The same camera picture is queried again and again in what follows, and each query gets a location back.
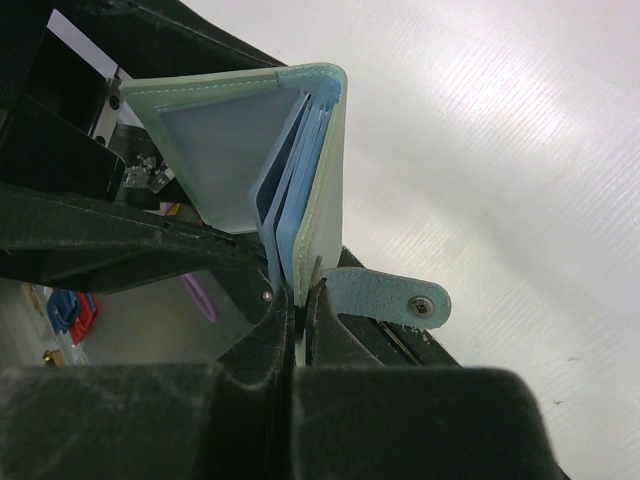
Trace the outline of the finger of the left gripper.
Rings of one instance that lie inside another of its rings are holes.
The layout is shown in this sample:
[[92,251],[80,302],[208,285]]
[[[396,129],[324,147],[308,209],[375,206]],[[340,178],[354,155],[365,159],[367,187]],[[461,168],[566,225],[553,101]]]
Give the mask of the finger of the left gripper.
[[1,186],[1,275],[115,293],[211,269],[266,266],[255,241],[87,197]]

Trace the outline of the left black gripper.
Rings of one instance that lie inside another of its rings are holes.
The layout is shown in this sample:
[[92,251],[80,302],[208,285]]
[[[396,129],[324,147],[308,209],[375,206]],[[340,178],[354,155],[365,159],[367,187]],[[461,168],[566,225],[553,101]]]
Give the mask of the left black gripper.
[[[133,78],[281,67],[180,1],[103,1]],[[157,205],[164,162],[122,99],[127,74],[48,1],[1,4],[1,181],[123,205]]]

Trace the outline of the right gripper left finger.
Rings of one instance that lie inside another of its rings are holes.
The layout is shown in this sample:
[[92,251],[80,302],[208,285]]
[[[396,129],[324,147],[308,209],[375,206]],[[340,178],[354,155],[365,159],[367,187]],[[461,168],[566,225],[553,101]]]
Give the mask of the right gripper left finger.
[[284,479],[289,300],[219,360],[9,368],[5,479]]

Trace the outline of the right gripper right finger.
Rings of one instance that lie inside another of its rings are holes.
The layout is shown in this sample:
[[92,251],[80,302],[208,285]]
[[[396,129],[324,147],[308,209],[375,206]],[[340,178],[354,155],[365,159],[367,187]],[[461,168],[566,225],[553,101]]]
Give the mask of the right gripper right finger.
[[325,285],[306,316],[310,362],[291,393],[292,478],[562,478],[537,401],[515,373],[330,357],[325,332],[338,318]]

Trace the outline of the sage green card holder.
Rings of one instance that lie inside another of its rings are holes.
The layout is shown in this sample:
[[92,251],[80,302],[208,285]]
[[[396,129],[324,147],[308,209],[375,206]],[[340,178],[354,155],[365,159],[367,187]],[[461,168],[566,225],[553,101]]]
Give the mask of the sage green card holder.
[[282,91],[317,81],[340,85],[311,194],[293,248],[297,306],[324,283],[339,313],[435,329],[451,313],[434,283],[339,263],[347,76],[329,63],[136,79],[121,93],[142,122],[202,220],[229,234],[258,235],[250,189],[293,99]]

